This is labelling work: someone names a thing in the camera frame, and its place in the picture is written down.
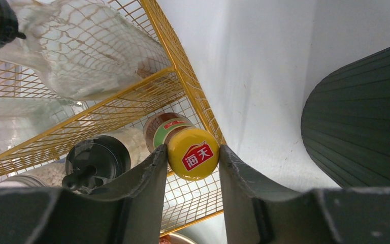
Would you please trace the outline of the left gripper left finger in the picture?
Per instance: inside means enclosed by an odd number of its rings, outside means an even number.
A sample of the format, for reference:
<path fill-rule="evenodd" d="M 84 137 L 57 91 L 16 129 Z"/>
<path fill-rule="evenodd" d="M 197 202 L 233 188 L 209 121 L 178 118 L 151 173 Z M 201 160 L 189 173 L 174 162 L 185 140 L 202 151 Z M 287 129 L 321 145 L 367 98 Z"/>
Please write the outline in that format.
<path fill-rule="evenodd" d="M 0 188 L 0 243 L 158 243 L 167 147 L 90 195 Z"/>

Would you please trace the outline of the silver lid spice jar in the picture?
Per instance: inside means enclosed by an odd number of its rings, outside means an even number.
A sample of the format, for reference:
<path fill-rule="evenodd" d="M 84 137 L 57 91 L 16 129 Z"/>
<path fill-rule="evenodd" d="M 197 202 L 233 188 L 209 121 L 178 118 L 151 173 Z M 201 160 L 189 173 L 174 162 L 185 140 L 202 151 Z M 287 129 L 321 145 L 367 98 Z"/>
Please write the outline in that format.
<path fill-rule="evenodd" d="M 62 187 L 62 180 L 66 176 L 64 161 L 40 166 L 17 174 L 0 182 L 0 188 L 10 187 Z"/>

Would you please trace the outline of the cream round plate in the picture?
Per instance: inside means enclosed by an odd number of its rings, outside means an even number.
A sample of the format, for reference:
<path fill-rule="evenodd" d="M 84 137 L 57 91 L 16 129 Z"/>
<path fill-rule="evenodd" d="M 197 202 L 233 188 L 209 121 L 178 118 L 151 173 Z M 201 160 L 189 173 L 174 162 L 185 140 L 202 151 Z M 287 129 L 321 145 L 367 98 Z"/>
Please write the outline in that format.
<path fill-rule="evenodd" d="M 197 244 L 189 237 L 177 232 L 169 233 L 159 238 L 159 244 Z"/>

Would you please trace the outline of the yellow cap sauce bottle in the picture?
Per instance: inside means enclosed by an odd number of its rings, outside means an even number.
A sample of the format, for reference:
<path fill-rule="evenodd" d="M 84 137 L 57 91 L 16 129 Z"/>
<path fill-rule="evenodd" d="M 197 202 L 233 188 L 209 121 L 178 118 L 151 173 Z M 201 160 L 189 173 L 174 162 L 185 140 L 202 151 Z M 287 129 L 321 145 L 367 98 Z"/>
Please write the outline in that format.
<path fill-rule="evenodd" d="M 167 146 L 169 166 L 182 179 L 204 179 L 218 165 L 220 146 L 216 138 L 184 115 L 155 114 L 146 121 L 143 132 L 150 152 L 160 145 Z"/>

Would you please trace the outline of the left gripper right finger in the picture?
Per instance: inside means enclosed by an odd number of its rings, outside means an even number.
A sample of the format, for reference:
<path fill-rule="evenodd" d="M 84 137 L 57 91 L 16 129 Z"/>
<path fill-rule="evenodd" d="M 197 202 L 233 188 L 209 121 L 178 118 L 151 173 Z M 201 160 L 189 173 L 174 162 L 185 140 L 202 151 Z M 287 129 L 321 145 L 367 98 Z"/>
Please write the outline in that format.
<path fill-rule="evenodd" d="M 220 147 L 219 173 L 228 243 L 390 243 L 390 187 L 300 193 L 227 145 Z"/>

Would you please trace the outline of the black lid spice jar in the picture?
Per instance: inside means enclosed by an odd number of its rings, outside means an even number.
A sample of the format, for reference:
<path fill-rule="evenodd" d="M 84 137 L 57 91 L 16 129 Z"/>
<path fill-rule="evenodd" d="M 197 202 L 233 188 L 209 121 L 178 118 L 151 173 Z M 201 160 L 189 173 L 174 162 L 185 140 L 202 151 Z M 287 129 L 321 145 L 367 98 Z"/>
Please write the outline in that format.
<path fill-rule="evenodd" d="M 142 163 L 150 155 L 143 131 L 122 127 L 75 144 L 66 157 L 61 184 L 70 191 L 90 194 Z"/>

